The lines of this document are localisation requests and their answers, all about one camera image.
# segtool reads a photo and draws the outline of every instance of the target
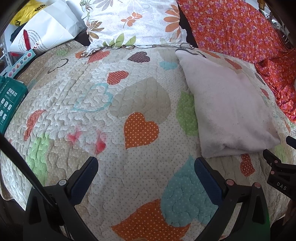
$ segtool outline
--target heart-patterned quilt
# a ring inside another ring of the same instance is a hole
[[[99,171],[76,206],[98,240],[194,241],[217,206],[194,172],[201,155],[198,123],[175,48],[111,49],[81,58],[83,50],[44,65],[6,138],[43,185],[69,178],[89,156],[98,159]],[[211,61],[227,57],[225,65],[251,76],[282,141],[294,135],[295,125],[252,64],[209,51],[196,54]],[[286,163],[294,160],[286,144],[271,151]],[[270,167],[261,153],[207,161],[238,184],[260,182],[271,222],[283,214],[288,199],[267,185]],[[0,162],[2,196],[25,208],[30,183],[2,153]]]

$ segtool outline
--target white pillow with leaf print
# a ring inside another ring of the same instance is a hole
[[[86,54],[105,47],[174,45],[186,42],[174,0],[82,0],[88,27]]]

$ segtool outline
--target yellow plastic bag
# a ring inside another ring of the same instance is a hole
[[[28,22],[36,13],[45,8],[46,5],[36,0],[30,0],[11,20],[10,24],[21,26]]]

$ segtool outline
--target green box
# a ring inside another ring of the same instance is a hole
[[[0,77],[0,133],[5,133],[27,94],[28,90],[24,84],[9,77]]]

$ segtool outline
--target white paper bag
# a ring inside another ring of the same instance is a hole
[[[10,52],[27,51],[24,29],[28,33],[30,47],[36,54],[41,54],[74,39],[83,30],[83,26],[68,5],[58,0],[27,22],[11,44]]]

